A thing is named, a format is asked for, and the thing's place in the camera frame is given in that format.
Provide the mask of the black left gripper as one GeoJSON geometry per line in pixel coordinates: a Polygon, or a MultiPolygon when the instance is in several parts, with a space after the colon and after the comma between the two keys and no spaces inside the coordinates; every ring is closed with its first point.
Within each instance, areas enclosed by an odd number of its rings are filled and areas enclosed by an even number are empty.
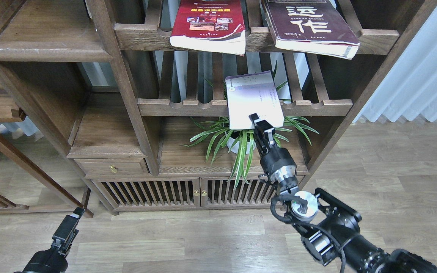
{"type": "Polygon", "coordinates": [[[38,251],[23,269],[24,273],[64,273],[68,268],[66,257],[73,240],[78,234],[76,226],[85,209],[77,207],[71,215],[66,215],[52,236],[50,249],[38,251]]]}

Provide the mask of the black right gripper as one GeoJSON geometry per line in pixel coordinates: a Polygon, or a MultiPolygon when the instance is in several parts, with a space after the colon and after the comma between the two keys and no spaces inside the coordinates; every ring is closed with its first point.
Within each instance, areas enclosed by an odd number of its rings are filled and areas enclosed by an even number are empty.
{"type": "Polygon", "coordinates": [[[275,139],[275,128],[257,113],[248,116],[256,133],[260,164],[269,181],[284,181],[296,176],[297,165],[289,151],[275,139]]]}

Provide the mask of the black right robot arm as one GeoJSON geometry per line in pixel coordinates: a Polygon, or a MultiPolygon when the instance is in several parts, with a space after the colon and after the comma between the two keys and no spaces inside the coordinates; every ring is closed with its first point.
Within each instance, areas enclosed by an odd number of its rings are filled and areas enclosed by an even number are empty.
{"type": "Polygon", "coordinates": [[[387,253],[360,233],[362,216],[325,190],[301,191],[296,164],[288,150],[274,140],[275,129],[258,114],[249,116],[264,174],[259,178],[274,186],[270,210],[291,225],[315,261],[327,266],[339,257],[340,272],[348,265],[358,273],[437,273],[437,266],[414,253],[397,249],[387,253]]]}

